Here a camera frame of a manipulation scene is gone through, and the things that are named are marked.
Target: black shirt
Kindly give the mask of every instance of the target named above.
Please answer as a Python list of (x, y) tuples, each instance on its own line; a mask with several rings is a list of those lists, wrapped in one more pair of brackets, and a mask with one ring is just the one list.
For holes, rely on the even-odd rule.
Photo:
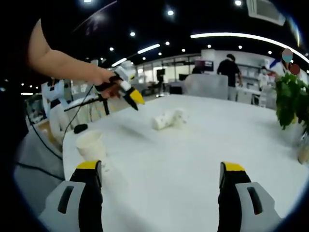
[(26, 136), (28, 130), (25, 120), (25, 106), (21, 92), (21, 83), (29, 77), (30, 68), (27, 66), (27, 50), (32, 30), (40, 19), (38, 12), (39, 1), (18, 1), (9, 11), (10, 20), (6, 20), (2, 29), (2, 42), (4, 50), (4, 65), (0, 78), (0, 102), (5, 114), (1, 115), (1, 122), (5, 122), (11, 129), (4, 139), (6, 155), (5, 158), (11, 159), (15, 153), (15, 148)]
[(2, 198), (9, 202), (3, 206), (5, 212), (2, 226), (11, 231), (30, 229), (42, 231), (42, 227), (31, 217), (26, 203), (16, 187), (12, 177), (12, 161), (18, 144), (26, 136), (28, 129), (25, 120), (25, 106), (21, 92), (21, 83), (28, 78), (27, 66), (28, 42), (36, 22), (40, 19), (37, 9), (39, 0), (8, 1), (2, 8), (7, 19), (2, 23), (1, 38), (3, 48), (0, 75), (0, 103), (2, 125), (1, 138), (1, 177), (5, 189)]
[(192, 74), (203, 74), (203, 70), (198, 67), (194, 67), (192, 70)]
[(217, 73), (228, 76), (228, 86), (235, 87), (236, 78), (235, 74), (240, 73), (237, 64), (229, 59), (221, 61)]

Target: human arm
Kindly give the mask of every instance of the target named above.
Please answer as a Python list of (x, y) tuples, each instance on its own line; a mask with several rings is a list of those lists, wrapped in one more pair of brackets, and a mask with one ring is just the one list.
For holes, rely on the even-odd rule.
[(240, 72), (239, 67), (237, 66), (237, 64), (235, 64), (235, 73), (237, 74), (237, 77), (239, 79), (240, 86), (242, 86), (242, 75), (241, 75), (241, 72)]
[(221, 74), (222, 73), (222, 62), (219, 64), (219, 67), (217, 69), (217, 74)]
[(28, 46), (29, 65), (39, 73), (56, 79), (89, 81), (94, 85), (109, 82), (115, 74), (95, 64), (83, 62), (53, 50), (48, 45), (39, 20), (35, 25)]

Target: shelf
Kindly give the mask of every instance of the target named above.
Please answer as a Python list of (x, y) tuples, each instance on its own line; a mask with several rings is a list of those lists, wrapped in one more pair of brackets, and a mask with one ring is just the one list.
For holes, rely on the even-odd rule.
[(251, 76), (242, 76), (242, 77), (246, 79), (258, 80), (257, 77), (251, 77)]
[(247, 67), (247, 68), (254, 68), (254, 69), (261, 69), (261, 67), (247, 65), (247, 64), (237, 64), (238, 66)]

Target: potted plant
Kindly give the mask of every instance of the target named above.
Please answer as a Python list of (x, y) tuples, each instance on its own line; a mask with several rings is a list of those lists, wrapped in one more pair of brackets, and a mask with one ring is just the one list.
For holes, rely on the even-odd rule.
[(286, 73), (276, 81), (276, 92), (276, 114), (287, 142), (299, 145), (304, 132), (309, 132), (309, 87), (297, 76)]

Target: black ceiling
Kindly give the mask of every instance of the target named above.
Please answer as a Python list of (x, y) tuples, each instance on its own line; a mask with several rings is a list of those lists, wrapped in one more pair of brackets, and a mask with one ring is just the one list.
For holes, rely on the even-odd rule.
[[(201, 49), (207, 48), (207, 44), (218, 50), (238, 50), (238, 45), (242, 45), (243, 51), (263, 55), (271, 50), (273, 57), (279, 56), (282, 51), (278, 46), (252, 39), (190, 38), (191, 34), (207, 32), (259, 35), (291, 46), (302, 54), (308, 52), (306, 39), (309, 36), (308, 31), (305, 31), (308, 20), (303, 17), (305, 14), (296, 14), (298, 8), (305, 9), (304, 6), (296, 6), (297, 1), (294, 1), (295, 4), (289, 8), (302, 30), (305, 42), (298, 47), (287, 22), (281, 27), (251, 18), (248, 16), (246, 0), (242, 1), (243, 5), (236, 7), (234, 0), (92, 0), (91, 3), (85, 3), (84, 0), (66, 0), (61, 3), (50, 0), (46, 3), (48, 13), (44, 15), (49, 20), (44, 23), (43, 17), (42, 25), (52, 48), (79, 59), (104, 57), (107, 66), (122, 58), (129, 58), (138, 65), (145, 62), (142, 57), (146, 57), (149, 62), (181, 55), (182, 48), (186, 49), (187, 54), (199, 53)], [(285, 0), (276, 2), (283, 9), (288, 6)], [(169, 9), (175, 12), (172, 17), (167, 15)], [(131, 31), (136, 33), (135, 37), (129, 35)], [(165, 41), (169, 41), (170, 46), (166, 46)], [(138, 50), (153, 44), (160, 44), (161, 47), (142, 55), (137, 54)], [(109, 51), (111, 46), (114, 48), (112, 52)], [(301, 66), (308, 65), (300, 58), (294, 60)]]

